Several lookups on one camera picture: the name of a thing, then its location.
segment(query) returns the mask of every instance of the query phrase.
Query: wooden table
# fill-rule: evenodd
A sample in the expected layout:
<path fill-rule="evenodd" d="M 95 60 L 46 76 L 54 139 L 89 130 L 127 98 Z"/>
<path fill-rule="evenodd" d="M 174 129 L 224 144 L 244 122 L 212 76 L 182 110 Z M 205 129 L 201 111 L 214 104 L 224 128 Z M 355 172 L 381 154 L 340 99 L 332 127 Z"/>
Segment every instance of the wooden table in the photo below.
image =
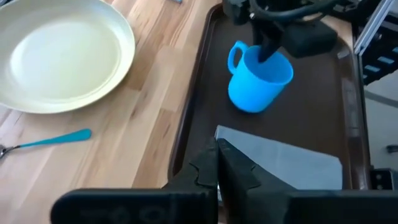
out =
<path fill-rule="evenodd" d="M 102 100 L 69 113 L 0 106 L 7 146 L 91 128 L 89 141 L 14 151 L 0 161 L 0 223 L 49 223 L 54 201 L 81 187 L 148 188 L 167 168 L 209 9 L 221 0 L 107 0 L 136 36 L 134 63 Z M 325 19 L 352 46 L 351 26 Z"/>

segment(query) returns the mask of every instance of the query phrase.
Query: spoon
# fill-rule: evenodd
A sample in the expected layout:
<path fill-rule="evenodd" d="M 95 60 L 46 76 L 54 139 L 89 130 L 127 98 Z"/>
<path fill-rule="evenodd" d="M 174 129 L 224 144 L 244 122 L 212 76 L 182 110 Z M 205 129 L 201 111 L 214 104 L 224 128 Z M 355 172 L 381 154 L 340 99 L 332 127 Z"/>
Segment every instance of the spoon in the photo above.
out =
<path fill-rule="evenodd" d="M 31 142 L 27 144 L 21 144 L 18 146 L 11 146 L 11 147 L 4 147 L 0 145 L 0 159 L 4 157 L 8 152 L 11 152 L 14 149 L 19 149 L 23 147 L 31 147 L 31 146 L 41 146 L 41 145 L 48 145 L 48 144 L 61 144 L 61 143 L 68 143 L 68 142 L 76 142 L 76 141 L 84 141 L 91 137 L 91 130 L 90 129 L 82 129 L 80 131 L 75 131 L 70 134 L 65 134 L 63 136 L 45 139 L 41 141 Z"/>

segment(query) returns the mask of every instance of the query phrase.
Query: brown tray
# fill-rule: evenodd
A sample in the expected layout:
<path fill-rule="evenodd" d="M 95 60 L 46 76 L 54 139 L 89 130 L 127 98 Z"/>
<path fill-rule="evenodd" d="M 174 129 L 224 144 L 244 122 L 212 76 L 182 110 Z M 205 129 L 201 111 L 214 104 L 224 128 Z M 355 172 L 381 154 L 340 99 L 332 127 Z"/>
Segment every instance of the brown tray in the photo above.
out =
<path fill-rule="evenodd" d="M 366 189 L 369 150 L 363 115 L 359 67 L 339 40 L 328 53 L 289 58 L 294 79 L 260 114 L 240 112 L 227 94 L 231 78 L 226 61 L 237 40 L 252 43 L 251 26 L 234 26 L 222 6 L 207 16 L 187 102 L 175 140 L 169 178 L 194 157 L 217 125 L 340 158 L 345 189 Z"/>

